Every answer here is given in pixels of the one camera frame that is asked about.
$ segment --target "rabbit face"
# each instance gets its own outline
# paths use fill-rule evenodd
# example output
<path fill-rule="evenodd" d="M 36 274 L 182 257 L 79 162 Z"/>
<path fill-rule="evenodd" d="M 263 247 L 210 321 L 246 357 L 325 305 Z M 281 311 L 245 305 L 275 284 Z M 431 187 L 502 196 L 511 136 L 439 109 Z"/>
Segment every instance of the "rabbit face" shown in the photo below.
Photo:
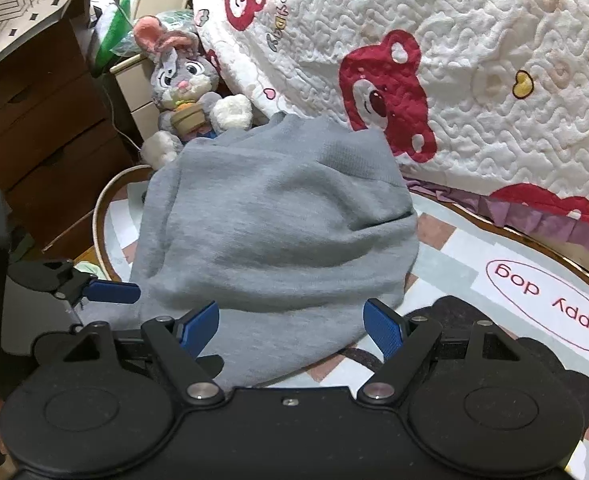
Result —
<path fill-rule="evenodd" d="M 219 86 L 219 75 L 202 56 L 190 59 L 178 54 L 170 64 L 159 62 L 150 78 L 152 100 L 162 109 L 174 110 L 181 102 L 197 101 Z"/>

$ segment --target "red oval outline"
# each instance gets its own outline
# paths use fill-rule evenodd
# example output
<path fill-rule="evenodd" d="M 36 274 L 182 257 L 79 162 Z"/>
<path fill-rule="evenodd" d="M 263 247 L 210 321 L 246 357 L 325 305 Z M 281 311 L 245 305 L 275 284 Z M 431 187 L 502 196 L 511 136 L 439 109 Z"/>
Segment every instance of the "red oval outline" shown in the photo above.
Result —
<path fill-rule="evenodd" d="M 520 306 L 518 306 L 516 303 L 514 303 L 514 301 L 512 301 L 510 298 L 508 298 L 506 296 L 506 294 L 503 292 L 503 290 L 501 290 L 500 288 L 498 288 L 497 284 L 494 282 L 494 280 L 492 280 L 492 278 L 490 277 L 489 272 L 487 272 L 488 267 L 490 266 L 490 264 L 493 264 L 495 262 L 506 262 L 509 264 L 517 264 L 517 265 L 521 265 L 524 267 L 530 267 L 530 269 L 534 269 L 534 270 L 538 270 L 539 272 L 542 272 L 543 274 L 547 274 L 549 277 L 557 280 L 558 282 L 562 283 L 563 285 L 568 286 L 569 288 L 571 288 L 573 291 L 575 291 L 576 293 L 578 293 L 580 296 L 582 296 L 585 300 L 588 301 L 589 303 L 589 298 L 580 290 L 578 290 L 577 288 L 574 287 L 574 285 L 568 283 L 568 282 L 564 282 L 563 280 L 561 280 L 560 278 L 556 277 L 554 274 L 550 274 L 549 272 L 547 272 L 546 270 L 540 269 L 539 267 L 534 267 L 531 266 L 529 264 L 524 264 L 523 262 L 517 262 L 515 260 L 503 260 L 503 259 L 497 259 L 497 260 L 491 260 L 487 263 L 487 265 L 485 266 L 485 275 L 487 276 L 487 278 L 490 280 L 490 283 L 492 283 L 492 285 L 494 285 L 495 289 L 497 289 L 501 295 L 506 298 L 506 300 L 508 300 L 510 303 L 512 303 L 516 308 L 518 308 L 522 313 L 524 313 L 529 319 L 532 319 L 533 322 L 535 322 L 537 325 L 542 326 L 545 330 L 547 330 L 548 332 L 550 332 L 551 334 L 554 334 L 556 337 L 558 337 L 559 339 L 562 339 L 563 341 L 565 341 L 566 343 L 569 343 L 572 346 L 575 346 L 577 348 L 580 348 L 581 350 L 584 350 L 586 352 L 589 352 L 589 349 L 587 348 L 583 348 L 582 346 L 571 342 L 569 339 L 564 338 L 563 336 L 560 336 L 559 334 L 557 334 L 556 332 L 554 332 L 554 330 L 550 330 L 548 327 L 546 327 L 543 323 L 538 322 L 536 319 L 534 319 L 532 316 L 530 316 L 530 314 L 528 314 L 526 311 L 524 311 Z"/>

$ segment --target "plush foot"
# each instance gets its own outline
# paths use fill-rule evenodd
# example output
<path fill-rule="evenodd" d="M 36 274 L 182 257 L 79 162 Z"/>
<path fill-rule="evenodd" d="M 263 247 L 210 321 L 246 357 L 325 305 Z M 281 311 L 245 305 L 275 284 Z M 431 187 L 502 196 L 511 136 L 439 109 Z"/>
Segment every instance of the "plush foot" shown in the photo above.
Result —
<path fill-rule="evenodd" d="M 212 107 L 210 122 L 217 133 L 231 128 L 248 130 L 252 126 L 252 103 L 245 95 L 224 97 Z"/>
<path fill-rule="evenodd" d="M 156 171 L 175 160 L 182 148 L 183 145 L 177 136 L 160 131 L 143 142 L 141 156 L 145 163 Z"/>

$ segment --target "silver bolt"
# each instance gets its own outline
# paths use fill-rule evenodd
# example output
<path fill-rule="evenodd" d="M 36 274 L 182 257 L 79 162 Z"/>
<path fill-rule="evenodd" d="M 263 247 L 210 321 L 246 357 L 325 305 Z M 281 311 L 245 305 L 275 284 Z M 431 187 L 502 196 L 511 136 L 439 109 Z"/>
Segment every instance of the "silver bolt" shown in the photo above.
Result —
<path fill-rule="evenodd" d="M 363 392 L 370 399 L 389 399 L 394 395 L 394 386 L 388 383 L 370 383 L 364 386 Z"/>
<path fill-rule="evenodd" d="M 219 387 L 214 383 L 194 383 L 188 386 L 187 392 L 193 399 L 212 399 L 219 393 Z"/>

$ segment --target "plastic bag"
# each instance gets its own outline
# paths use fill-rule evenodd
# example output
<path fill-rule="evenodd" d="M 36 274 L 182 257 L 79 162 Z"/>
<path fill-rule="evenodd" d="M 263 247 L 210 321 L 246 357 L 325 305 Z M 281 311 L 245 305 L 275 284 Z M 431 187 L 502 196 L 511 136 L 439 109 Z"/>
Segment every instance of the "plastic bag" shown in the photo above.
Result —
<path fill-rule="evenodd" d="M 157 18 L 161 20 L 161 23 L 165 25 L 167 30 L 184 30 L 196 34 L 194 12 L 190 9 L 164 10 L 157 14 Z M 139 45 L 134 41 L 132 30 L 130 30 L 126 36 L 110 50 L 117 56 L 122 57 L 134 56 L 141 52 Z"/>

